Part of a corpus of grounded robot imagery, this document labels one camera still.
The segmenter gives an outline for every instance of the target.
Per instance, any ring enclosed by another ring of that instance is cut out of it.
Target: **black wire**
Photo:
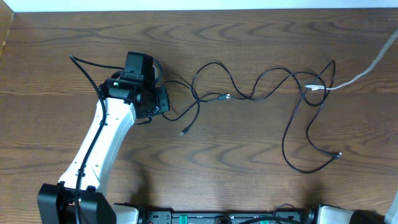
[[[294,207],[293,205],[291,205],[291,204],[289,204],[289,203],[283,203],[282,205],[278,205],[278,207],[276,207],[276,209],[274,210],[274,213],[272,214],[272,216],[275,217],[275,216],[276,216],[276,212],[278,211],[278,209],[279,209],[280,207],[283,207],[283,206],[290,206],[290,207],[292,207],[292,208],[294,209],[294,211],[297,212],[298,215],[300,215],[300,220],[302,220],[301,213],[296,209],[296,207]]]
[[[241,222],[239,224],[252,224],[256,222],[261,222],[261,221],[280,221],[280,222],[285,222],[285,223],[292,223],[292,224],[301,224],[298,221],[291,220],[288,218],[281,218],[281,217],[259,217],[259,218],[252,218],[248,221]]]
[[[76,181],[76,189],[75,189],[75,215],[76,215],[76,223],[77,224],[81,224],[80,204],[79,204],[81,179],[83,177],[84,169],[85,169],[87,160],[88,160],[88,158],[90,156],[90,153],[93,150],[95,142],[98,139],[98,136],[100,135],[101,130],[102,130],[102,128],[105,125],[106,109],[105,109],[104,99],[102,99],[102,96],[101,96],[101,93],[100,93],[98,87],[95,85],[94,81],[91,79],[91,77],[88,75],[88,73],[77,62],[77,60],[80,61],[80,62],[83,62],[83,61],[78,59],[78,58],[75,58],[72,55],[69,55],[69,58],[80,69],[80,71],[86,76],[88,81],[90,81],[90,83],[93,85],[93,88],[94,88],[96,94],[98,95],[99,102],[101,103],[102,113],[103,113],[102,114],[102,120],[101,120],[101,122],[99,124],[99,128],[98,128],[98,130],[97,130],[97,132],[96,132],[96,134],[95,134],[90,146],[88,147],[86,155],[84,156],[83,161],[81,162],[80,169],[78,170],[78,176],[77,176],[77,181]],[[87,63],[89,65],[98,66],[98,64],[94,64],[94,63],[91,63],[91,62],[84,61],[83,63]]]
[[[281,84],[283,84],[283,82],[285,82],[289,77],[293,77],[293,79],[295,80],[295,82],[296,82],[296,84],[297,84],[297,86],[298,86],[298,90],[299,90],[299,92],[300,92],[300,94],[301,94],[301,98],[299,99],[299,101],[298,101],[298,103],[297,103],[297,105],[296,105],[296,108],[295,108],[295,110],[294,110],[294,112],[293,112],[293,114],[292,114],[292,116],[291,116],[291,118],[290,118],[290,120],[289,120],[289,122],[288,122],[288,124],[287,124],[287,126],[286,126],[286,129],[285,129],[285,132],[284,132],[284,135],[283,135],[283,138],[282,138],[282,155],[283,155],[283,157],[284,157],[286,163],[287,163],[293,170],[295,170],[295,171],[297,171],[297,172],[299,172],[299,173],[302,173],[302,174],[311,174],[311,173],[314,173],[314,172],[316,172],[316,171],[318,171],[318,170],[324,168],[325,166],[327,166],[329,163],[333,162],[334,160],[340,158],[341,153],[338,153],[338,154],[329,153],[329,152],[325,152],[325,151],[319,149],[318,147],[316,147],[316,146],[311,142],[310,137],[309,137],[309,135],[308,135],[310,126],[312,125],[312,123],[314,122],[315,118],[319,115],[319,112],[320,112],[321,109],[323,108],[323,105],[324,105],[324,103],[325,103],[325,100],[326,100],[327,96],[328,96],[329,93],[330,93],[330,90],[326,90],[326,88],[324,88],[324,89],[323,89],[323,98],[322,98],[322,100],[319,101],[319,102],[317,102],[317,103],[312,103],[312,102],[310,102],[310,101],[305,97],[305,95],[307,94],[307,92],[308,92],[309,89],[306,88],[306,89],[303,91],[303,88],[301,87],[300,82],[299,82],[299,80],[298,80],[297,77],[296,77],[296,75],[298,75],[298,74],[312,75],[312,76],[314,76],[315,78],[314,78],[313,81],[311,82],[311,85],[314,84],[317,80],[319,80],[319,81],[322,83],[322,85],[326,87],[325,82],[320,78],[320,76],[326,71],[327,68],[330,67],[330,65],[332,65],[332,66],[333,66],[333,75],[332,75],[332,79],[331,79],[331,82],[330,82],[330,85],[329,85],[329,88],[331,88],[331,87],[333,86],[333,82],[335,81],[335,74],[336,74],[336,63],[335,63],[334,60],[332,60],[332,61],[331,61],[331,62],[330,62],[318,75],[315,74],[315,73],[312,73],[312,72],[295,72],[295,73],[292,73],[290,70],[288,70],[288,69],[286,69],[286,68],[280,68],[280,67],[269,69],[269,70],[263,72],[262,74],[260,74],[260,75],[258,76],[256,82],[255,82],[254,85],[253,85],[252,92],[251,92],[251,94],[249,94],[249,95],[246,95],[246,94],[242,93],[242,92],[237,88],[237,86],[236,86],[236,84],[235,84],[235,81],[234,81],[234,79],[233,79],[233,77],[232,77],[232,74],[229,72],[229,70],[226,68],[226,66],[225,66],[224,64],[222,64],[221,62],[210,62],[210,63],[208,63],[208,64],[202,66],[202,67],[196,72],[196,74],[193,76],[191,85],[187,85],[187,84],[184,84],[184,83],[182,83],[182,82],[180,82],[180,81],[176,81],[176,80],[167,81],[167,82],[163,83],[162,86],[165,85],[165,84],[167,84],[167,83],[178,83],[178,84],[180,84],[180,85],[183,85],[183,86],[185,86],[186,88],[188,88],[188,89],[191,91],[193,97],[195,98],[195,102],[192,103],[192,104],[191,104],[180,116],[178,116],[177,118],[174,118],[174,119],[169,118],[169,117],[167,117],[167,116],[163,113],[162,116],[163,116],[165,119],[167,119],[167,120],[169,120],[169,121],[177,121],[177,120],[180,119],[182,116],[184,116],[190,109],[192,109],[195,105],[198,106],[197,113],[196,113],[196,115],[195,115],[193,121],[183,130],[183,132],[185,132],[185,133],[191,128],[191,126],[192,126],[192,125],[194,124],[194,122],[197,120],[198,115],[199,115],[199,111],[200,111],[200,103],[206,103],[206,102],[211,102],[211,101],[220,100],[221,97],[226,97],[226,96],[227,96],[226,94],[222,94],[222,93],[207,93],[207,94],[203,95],[202,97],[198,97],[198,94],[196,93],[195,88],[193,87],[194,84],[195,84],[195,80],[197,79],[198,74],[199,74],[205,67],[207,67],[207,66],[209,66],[209,65],[213,65],[213,64],[219,65],[219,66],[222,67],[222,68],[225,70],[225,72],[228,74],[228,76],[229,76],[229,78],[231,79],[231,82],[232,82],[232,84],[233,84],[233,86],[234,86],[234,89],[235,89],[235,90],[239,93],[239,95],[240,95],[240,97],[228,95],[228,98],[233,98],[233,99],[236,99],[236,100],[252,100],[252,101],[262,101],[262,100],[265,100],[265,99],[267,99],[268,97],[270,97],[271,94],[273,94],[273,93],[276,91],[276,89],[278,89],[278,88],[281,86]],[[282,80],[270,93],[268,93],[266,96],[264,96],[264,97],[262,97],[262,98],[254,99],[253,96],[254,96],[254,93],[255,93],[255,91],[256,91],[256,87],[257,87],[257,84],[258,84],[259,80],[260,80],[264,75],[268,74],[269,72],[273,72],[273,71],[276,71],[276,70],[285,71],[285,72],[288,73],[288,75],[287,75],[287,76],[286,76],[286,77],[285,77],[285,78],[284,78],[284,79],[283,79],[283,80]],[[210,95],[217,95],[217,97],[216,97],[216,98],[212,98],[212,99],[210,99],[210,100],[204,100],[204,98],[206,98],[207,96],[210,96]],[[316,168],[316,169],[313,169],[313,170],[302,170],[302,169],[298,169],[298,168],[296,168],[295,166],[293,166],[293,165],[289,162],[289,160],[286,158],[286,156],[285,156],[285,149],[284,149],[284,142],[285,142],[285,137],[286,137],[287,131],[289,130],[289,127],[290,127],[290,125],[291,125],[291,123],[292,123],[292,121],[293,121],[293,119],[294,119],[294,117],[295,117],[295,114],[296,114],[296,112],[297,112],[297,109],[299,108],[299,105],[301,104],[301,102],[302,102],[303,99],[304,99],[304,101],[305,101],[308,105],[310,105],[310,106],[319,106],[319,109],[318,109],[317,113],[315,114],[315,116],[313,117],[313,119],[311,120],[311,122],[310,122],[310,123],[308,124],[308,126],[307,126],[307,129],[306,129],[306,132],[305,132],[306,137],[307,137],[307,140],[308,140],[308,142],[311,144],[311,146],[314,147],[316,150],[318,150],[318,151],[320,151],[320,152],[322,152],[322,153],[324,153],[324,154],[329,155],[329,156],[332,157],[329,161],[327,161],[326,163],[324,163],[322,166],[320,166],[320,167],[318,167],[318,168]]]

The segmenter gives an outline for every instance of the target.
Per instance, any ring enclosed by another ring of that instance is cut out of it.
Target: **white backdrop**
[[[4,0],[14,12],[398,7],[398,0]]]

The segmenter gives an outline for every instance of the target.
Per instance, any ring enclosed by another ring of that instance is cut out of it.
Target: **tangled black cable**
[[[195,88],[193,87],[193,85],[194,85],[194,83],[195,83],[195,80],[196,80],[198,74],[199,74],[205,67],[207,67],[207,66],[209,66],[209,65],[212,65],[212,64],[219,65],[220,67],[222,67],[222,68],[225,70],[225,72],[229,75],[229,78],[231,79],[232,84],[233,84],[235,90],[240,94],[241,97],[231,96],[231,95],[229,95],[229,94],[224,94],[224,93],[207,93],[207,94],[203,95],[202,97],[199,97],[199,96],[198,96],[198,94],[197,94],[196,91],[195,91]],[[192,95],[193,95],[193,97],[194,97],[194,99],[195,99],[195,102],[194,102],[192,105],[190,105],[190,106],[189,106],[180,116],[178,116],[177,118],[174,118],[174,119],[168,118],[168,117],[166,117],[166,115],[164,115],[164,113],[162,114],[162,116],[163,116],[165,119],[169,120],[169,121],[176,121],[176,120],[180,119],[182,116],[184,116],[184,115],[185,115],[190,109],[192,109],[195,105],[197,105],[197,108],[198,108],[198,109],[197,109],[197,113],[196,113],[194,119],[193,119],[192,122],[191,122],[185,129],[183,129],[183,131],[180,133],[180,135],[183,136],[184,134],[186,134],[186,133],[189,131],[189,129],[191,128],[191,126],[194,124],[194,122],[195,122],[196,119],[198,118],[198,115],[199,115],[199,112],[200,112],[200,103],[206,103],[206,102],[211,102],[211,101],[216,101],[216,100],[225,100],[225,99],[227,99],[227,98],[232,98],[232,99],[236,99],[236,100],[262,101],[262,100],[265,100],[265,99],[267,99],[268,97],[270,97],[271,94],[273,94],[273,93],[276,91],[276,89],[278,89],[278,88],[281,86],[281,84],[283,84],[283,82],[286,81],[286,79],[288,79],[289,77],[293,77],[294,80],[295,80],[295,82],[296,82],[296,84],[297,84],[297,86],[298,86],[298,90],[299,90],[299,92],[300,92],[300,94],[301,94],[301,98],[299,99],[299,101],[298,101],[298,103],[297,103],[297,105],[296,105],[296,107],[295,107],[295,109],[294,109],[294,112],[293,112],[293,114],[292,114],[292,116],[291,116],[289,122],[287,123],[286,129],[285,129],[285,132],[284,132],[284,135],[283,135],[283,138],[282,138],[282,154],[283,154],[283,157],[284,157],[286,163],[287,163],[293,170],[295,170],[295,171],[297,171],[297,172],[299,172],[299,173],[302,173],[302,174],[311,174],[311,173],[314,173],[314,172],[316,172],[316,171],[318,171],[318,170],[324,168],[325,166],[327,166],[329,163],[333,162],[334,160],[340,158],[341,153],[340,153],[340,152],[337,153],[337,154],[336,154],[336,153],[330,153],[330,152],[325,152],[325,151],[319,149],[318,147],[316,147],[316,146],[311,142],[310,137],[309,137],[309,135],[308,135],[310,126],[311,126],[312,123],[314,122],[315,118],[317,118],[317,116],[319,115],[319,112],[321,111],[321,109],[322,109],[322,107],[323,107],[323,105],[324,105],[324,103],[325,103],[325,100],[326,100],[326,98],[328,97],[330,91],[324,89],[324,90],[323,90],[323,98],[322,98],[322,100],[319,101],[318,103],[312,103],[312,102],[310,102],[310,101],[305,97],[305,95],[307,94],[307,92],[308,92],[309,89],[306,88],[306,89],[303,91],[303,89],[302,89],[302,87],[301,87],[301,85],[300,85],[300,82],[299,82],[299,80],[297,79],[296,75],[298,75],[298,74],[313,75],[315,78],[312,80],[312,82],[311,82],[310,85],[314,84],[317,80],[319,80],[319,81],[321,81],[321,83],[322,83],[323,86],[326,86],[325,82],[324,82],[320,77],[321,77],[321,75],[325,72],[325,70],[326,70],[328,67],[330,67],[331,65],[333,66],[333,75],[332,75],[331,83],[330,83],[330,86],[329,86],[329,88],[331,88],[331,87],[333,86],[333,82],[335,81],[335,72],[336,72],[336,63],[335,63],[334,60],[332,60],[332,61],[331,61],[331,62],[330,62],[318,75],[315,74],[315,73],[312,73],[312,72],[294,72],[294,73],[292,73],[290,70],[288,70],[288,69],[286,69],[286,68],[280,68],[280,67],[269,69],[269,70],[263,72],[261,75],[258,76],[258,78],[257,78],[257,80],[256,80],[256,82],[255,82],[255,84],[254,84],[254,86],[253,86],[253,89],[252,89],[251,94],[250,94],[250,95],[245,95],[244,93],[242,93],[242,92],[237,88],[237,86],[236,86],[236,84],[235,84],[235,81],[234,81],[234,79],[233,79],[233,77],[232,77],[232,74],[229,72],[229,70],[225,67],[224,64],[222,64],[221,62],[210,62],[210,63],[208,63],[208,64],[202,66],[202,68],[200,68],[200,69],[196,72],[196,74],[193,76],[192,83],[191,83],[190,85],[184,84],[184,83],[182,83],[182,82],[180,82],[180,81],[176,81],[176,80],[167,81],[167,82],[164,82],[164,83],[162,84],[162,85],[165,85],[165,84],[167,84],[167,83],[178,83],[178,84],[180,84],[180,85],[183,85],[183,86],[185,86],[186,88],[188,88],[188,89],[191,91],[191,93],[192,93]],[[286,77],[285,77],[285,78],[284,78],[284,79],[283,79],[283,80],[282,80],[270,93],[268,93],[266,96],[264,96],[264,97],[262,97],[262,98],[254,99],[254,98],[253,98],[253,95],[254,95],[254,93],[255,93],[255,90],[256,90],[256,87],[257,87],[257,84],[258,84],[259,80],[260,80],[265,74],[267,74],[267,73],[269,73],[269,72],[272,72],[272,71],[276,71],[276,70],[285,71],[285,72],[288,73],[288,75],[287,75],[287,76],[286,76]],[[207,96],[210,96],[210,95],[217,95],[217,97],[216,97],[216,98],[212,98],[212,99],[210,99],[210,100],[204,100],[204,98],[206,98]],[[311,146],[312,146],[314,149],[316,149],[316,150],[318,150],[318,151],[320,151],[320,152],[322,152],[322,153],[324,153],[324,154],[326,154],[326,155],[328,155],[328,156],[331,156],[331,159],[330,159],[329,161],[327,161],[327,162],[324,163],[322,166],[320,166],[320,167],[318,167],[318,168],[316,168],[316,169],[313,169],[313,170],[302,170],[302,169],[296,168],[295,166],[293,166],[293,165],[289,162],[289,160],[286,158],[286,155],[285,155],[284,143],[285,143],[286,134],[287,134],[287,131],[289,130],[289,127],[290,127],[290,125],[291,125],[291,123],[292,123],[292,121],[293,121],[293,119],[294,119],[294,117],[295,117],[295,114],[296,114],[296,112],[297,112],[297,110],[298,110],[298,108],[299,108],[299,106],[300,106],[302,100],[304,100],[304,101],[305,101],[308,105],[310,105],[310,106],[319,106],[319,109],[318,109],[317,113],[315,114],[315,116],[313,117],[313,119],[311,120],[311,122],[308,124],[307,129],[306,129],[306,131],[305,131],[305,134],[306,134],[306,137],[307,137],[308,142],[311,144]]]

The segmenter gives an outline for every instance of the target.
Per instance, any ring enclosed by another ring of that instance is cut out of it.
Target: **white cable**
[[[357,75],[355,78],[353,78],[351,81],[343,83],[339,86],[333,87],[333,88],[326,88],[327,90],[336,90],[338,88],[341,88],[345,85],[349,85],[353,82],[355,82],[357,79],[361,78],[362,76],[366,75],[369,73],[380,61],[380,59],[383,58],[384,54],[387,52],[388,48],[394,43],[394,41],[398,38],[398,29],[391,35],[390,39],[387,40],[387,42],[384,44],[384,47],[380,50],[379,54],[377,55],[376,59],[372,62],[372,64],[369,66],[368,69],[366,69],[363,73]],[[310,88],[311,90],[323,90],[325,89],[325,86],[321,85],[305,85],[306,88]]]

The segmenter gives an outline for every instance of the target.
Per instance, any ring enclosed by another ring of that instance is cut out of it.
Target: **wooden tabletop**
[[[341,84],[369,66],[398,27],[397,18],[398,9],[16,14],[0,59],[0,223],[40,222],[40,187],[57,183],[90,127],[98,99],[70,54],[123,66],[128,51],[145,52],[160,61],[164,80],[188,82],[202,65],[218,60],[244,93],[269,68],[318,73],[333,59]],[[107,199],[222,211],[327,203],[385,214],[398,187],[397,62],[395,43],[369,75],[328,97],[310,137],[343,156],[315,174],[296,173],[282,157],[284,129],[300,98],[289,80],[266,101],[203,103],[184,137],[178,134],[195,110],[173,123],[159,116],[133,126]],[[114,72],[84,67],[98,85]],[[264,77],[256,96],[285,76]],[[200,74],[195,88],[199,95],[236,94],[216,66]],[[183,87],[170,85],[168,91],[170,117],[193,102]],[[301,105],[285,142],[287,157],[302,169],[329,159],[305,137],[316,110]]]

